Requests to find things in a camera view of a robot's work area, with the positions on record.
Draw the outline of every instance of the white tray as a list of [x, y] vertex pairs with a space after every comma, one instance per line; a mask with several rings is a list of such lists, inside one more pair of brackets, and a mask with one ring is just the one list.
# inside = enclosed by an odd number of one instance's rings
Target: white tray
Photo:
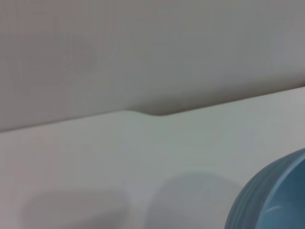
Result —
[[221, 229], [241, 187], [304, 146], [304, 89], [3, 133], [0, 228]]

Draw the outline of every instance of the bowl rim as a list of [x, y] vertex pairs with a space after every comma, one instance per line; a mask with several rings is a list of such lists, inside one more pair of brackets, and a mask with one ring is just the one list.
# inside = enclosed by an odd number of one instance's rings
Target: bowl rim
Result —
[[297, 152], [303, 152], [300, 156], [297, 157], [297, 159], [282, 173], [282, 175], [278, 178], [278, 180], [273, 185], [269, 195], [267, 196], [267, 199], [265, 200], [263, 207], [261, 208], [260, 214], [258, 216], [258, 220], [255, 224], [254, 229], [259, 229], [261, 226], [264, 213], [266, 211], [267, 206], [270, 204], [272, 198], [275, 196], [275, 193], [279, 189], [280, 185], [283, 183], [283, 181], [287, 178], [287, 176], [299, 165], [305, 160], [305, 149], [298, 150]]

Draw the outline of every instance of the white wall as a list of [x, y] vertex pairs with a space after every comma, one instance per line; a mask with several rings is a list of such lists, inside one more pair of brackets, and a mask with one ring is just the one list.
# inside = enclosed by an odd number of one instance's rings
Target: white wall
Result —
[[302, 86], [302, 0], [0, 0], [0, 130]]

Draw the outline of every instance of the blue plastic bowl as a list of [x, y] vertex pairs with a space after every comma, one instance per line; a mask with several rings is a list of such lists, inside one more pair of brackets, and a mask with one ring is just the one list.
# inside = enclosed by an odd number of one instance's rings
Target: blue plastic bowl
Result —
[[263, 168], [237, 196], [225, 229], [304, 229], [305, 149]]

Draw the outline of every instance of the blue object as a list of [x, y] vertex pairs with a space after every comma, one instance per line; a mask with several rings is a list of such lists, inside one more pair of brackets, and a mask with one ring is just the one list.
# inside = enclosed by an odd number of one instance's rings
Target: blue object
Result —
[[236, 198], [225, 229], [304, 229], [305, 149], [257, 173]]

